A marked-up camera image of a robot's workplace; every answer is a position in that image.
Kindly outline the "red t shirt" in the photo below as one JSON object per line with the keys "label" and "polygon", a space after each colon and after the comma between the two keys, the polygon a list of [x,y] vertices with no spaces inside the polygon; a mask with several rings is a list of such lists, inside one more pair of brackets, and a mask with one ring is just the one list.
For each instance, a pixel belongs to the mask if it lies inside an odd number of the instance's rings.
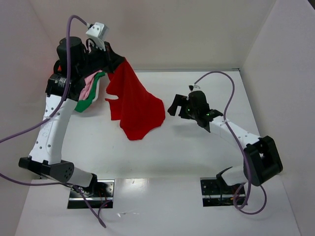
{"label": "red t shirt", "polygon": [[163,124],[163,101],[146,90],[127,60],[108,77],[110,83],[106,92],[118,97],[105,99],[110,105],[111,119],[120,122],[120,128],[129,140],[141,140]]}

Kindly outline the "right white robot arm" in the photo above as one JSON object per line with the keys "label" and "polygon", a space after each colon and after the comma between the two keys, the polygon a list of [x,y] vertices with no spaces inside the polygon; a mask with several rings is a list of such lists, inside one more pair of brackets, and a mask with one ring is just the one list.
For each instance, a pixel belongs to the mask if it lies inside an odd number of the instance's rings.
{"label": "right white robot arm", "polygon": [[211,109],[204,92],[197,90],[189,95],[176,94],[168,113],[192,119],[207,132],[216,134],[236,147],[245,156],[243,164],[221,171],[217,177],[227,186],[250,182],[254,186],[263,183],[283,171],[276,143],[270,136],[252,134],[223,117],[223,113]]}

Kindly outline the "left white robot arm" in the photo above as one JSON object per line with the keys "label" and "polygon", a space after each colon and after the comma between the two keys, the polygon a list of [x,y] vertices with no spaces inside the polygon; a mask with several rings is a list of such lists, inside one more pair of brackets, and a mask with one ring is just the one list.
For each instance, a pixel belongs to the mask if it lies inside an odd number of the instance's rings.
{"label": "left white robot arm", "polygon": [[75,185],[78,191],[92,196],[100,188],[97,176],[62,159],[62,146],[70,117],[85,87],[85,78],[95,72],[114,72],[124,58],[116,54],[109,42],[105,50],[96,46],[96,41],[87,39],[91,50],[87,51],[79,37],[70,38],[71,74],[69,88],[66,88],[67,62],[66,39],[57,47],[59,59],[46,87],[46,107],[36,142],[27,157],[19,160],[19,167],[37,175],[53,179],[62,184]]}

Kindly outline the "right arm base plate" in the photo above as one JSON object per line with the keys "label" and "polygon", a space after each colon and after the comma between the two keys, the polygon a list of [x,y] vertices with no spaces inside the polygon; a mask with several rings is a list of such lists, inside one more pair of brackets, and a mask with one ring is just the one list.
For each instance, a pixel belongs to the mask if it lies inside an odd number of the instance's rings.
{"label": "right arm base plate", "polygon": [[240,186],[223,186],[216,178],[201,178],[200,185],[203,207],[233,206],[235,191]]}

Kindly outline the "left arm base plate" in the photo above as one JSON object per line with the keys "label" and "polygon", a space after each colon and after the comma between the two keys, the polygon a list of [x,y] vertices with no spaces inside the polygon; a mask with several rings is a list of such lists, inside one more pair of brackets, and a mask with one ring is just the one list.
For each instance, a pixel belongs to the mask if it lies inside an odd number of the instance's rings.
{"label": "left arm base plate", "polygon": [[[87,202],[93,209],[100,208],[104,203],[104,208],[113,208],[114,186],[115,181],[113,179],[99,180],[99,189],[93,194],[87,194],[82,191]],[[71,188],[67,203],[67,209],[87,209],[88,206],[85,203],[82,196],[73,188]]]}

